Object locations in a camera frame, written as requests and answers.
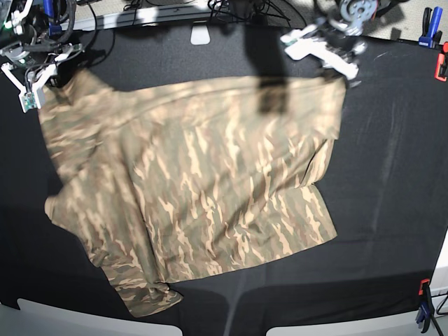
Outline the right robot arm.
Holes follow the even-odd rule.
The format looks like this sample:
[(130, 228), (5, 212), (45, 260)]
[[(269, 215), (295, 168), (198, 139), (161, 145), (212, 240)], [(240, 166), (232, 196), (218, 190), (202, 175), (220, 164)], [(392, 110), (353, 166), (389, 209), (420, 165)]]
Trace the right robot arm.
[(43, 88), (58, 68), (85, 51), (72, 44), (76, 1), (2, 1), (1, 71), (19, 90), (23, 112), (44, 105)]

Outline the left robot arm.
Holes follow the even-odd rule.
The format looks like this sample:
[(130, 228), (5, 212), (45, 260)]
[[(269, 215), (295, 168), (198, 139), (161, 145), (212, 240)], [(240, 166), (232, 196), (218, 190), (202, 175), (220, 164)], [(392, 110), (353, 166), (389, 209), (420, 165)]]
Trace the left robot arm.
[(401, 1), (343, 0), (334, 1), (323, 10), (313, 2), (314, 21), (303, 29), (293, 29), (281, 36), (284, 52), (294, 61), (307, 56), (318, 59), (323, 69), (336, 71), (351, 85), (359, 67), (357, 56), (367, 49), (361, 37), (364, 24), (381, 17)]

